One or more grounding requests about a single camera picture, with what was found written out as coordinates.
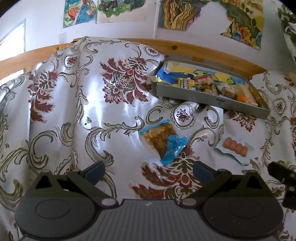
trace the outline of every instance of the white wall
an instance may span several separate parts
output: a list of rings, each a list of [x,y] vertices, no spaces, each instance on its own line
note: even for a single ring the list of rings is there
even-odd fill
[[[95,24],[95,21],[62,28],[64,0],[20,0],[0,18],[0,39],[26,18],[26,51],[59,43],[58,35],[66,33],[66,41],[83,36],[153,38],[156,0],[149,1],[146,22]],[[200,17],[185,32],[159,28],[157,38],[196,44],[223,51],[265,69],[290,71],[295,69],[287,49],[280,20],[277,0],[263,0],[265,24],[262,48],[253,49],[223,37],[229,21],[226,10],[215,2],[202,8]]]

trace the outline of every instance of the blue paper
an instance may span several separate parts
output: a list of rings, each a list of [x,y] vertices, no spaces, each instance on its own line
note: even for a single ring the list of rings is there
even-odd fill
[[[178,78],[188,78],[188,75],[184,73],[169,72],[168,74],[164,72],[163,67],[157,72],[157,76],[162,80],[166,81],[172,85],[178,84]]]
[[[170,122],[170,120],[163,120],[163,121],[158,122],[158,123],[156,123],[156,124],[153,124],[153,125],[147,126],[147,127],[145,127],[144,129],[142,129],[142,130],[140,131],[140,135],[143,135],[146,131],[148,131],[149,129],[151,129],[151,128],[153,128],[153,127],[157,127],[157,126],[159,126],[159,125],[161,125],[161,124],[169,123],[169,122]]]
[[[160,160],[160,162],[164,166],[171,164],[186,146],[187,142],[187,137],[179,138],[178,135],[170,135],[168,137],[168,145],[165,156]]]

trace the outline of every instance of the floral patterned blanket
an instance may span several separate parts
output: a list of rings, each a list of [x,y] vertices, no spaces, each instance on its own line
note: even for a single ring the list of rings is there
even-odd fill
[[[64,174],[104,161],[96,187],[117,198],[180,200],[201,184],[201,160],[234,174],[254,169],[282,201],[284,186],[267,173],[278,161],[296,169],[296,89],[274,71],[253,77],[272,109],[268,120],[212,106],[156,97],[149,82],[164,56],[149,46],[89,38],[59,50],[30,73],[0,88],[0,237],[22,236],[14,219],[21,197],[41,170]],[[169,119],[188,145],[168,166],[139,131]],[[255,148],[249,166],[214,149],[227,130]],[[296,240],[296,213],[284,208],[281,240]]]

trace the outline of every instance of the gray ribbed surface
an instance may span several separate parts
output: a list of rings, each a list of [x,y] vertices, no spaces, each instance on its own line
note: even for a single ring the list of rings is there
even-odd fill
[[[195,210],[173,200],[125,200],[103,211],[86,232],[67,241],[234,241],[204,224]],[[22,241],[35,241],[24,238]],[[262,241],[277,241],[275,237]]]

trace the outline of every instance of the wooden headboard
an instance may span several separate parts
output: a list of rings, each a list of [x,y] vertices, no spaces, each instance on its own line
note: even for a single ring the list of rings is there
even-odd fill
[[[121,38],[132,42],[148,45],[163,54],[174,54],[190,57],[193,61],[204,62],[204,60],[215,62],[227,66],[232,72],[250,78],[255,74],[260,74],[265,71],[258,65],[249,61],[238,58],[236,56],[220,52],[217,50],[160,39],[138,39],[138,38]],[[15,73],[21,69],[25,72],[31,71],[34,66],[41,61],[47,60],[57,50],[65,49],[73,45],[80,39],[74,39],[72,43],[53,45],[44,48],[28,51],[15,57],[0,61],[0,80],[4,77]]]

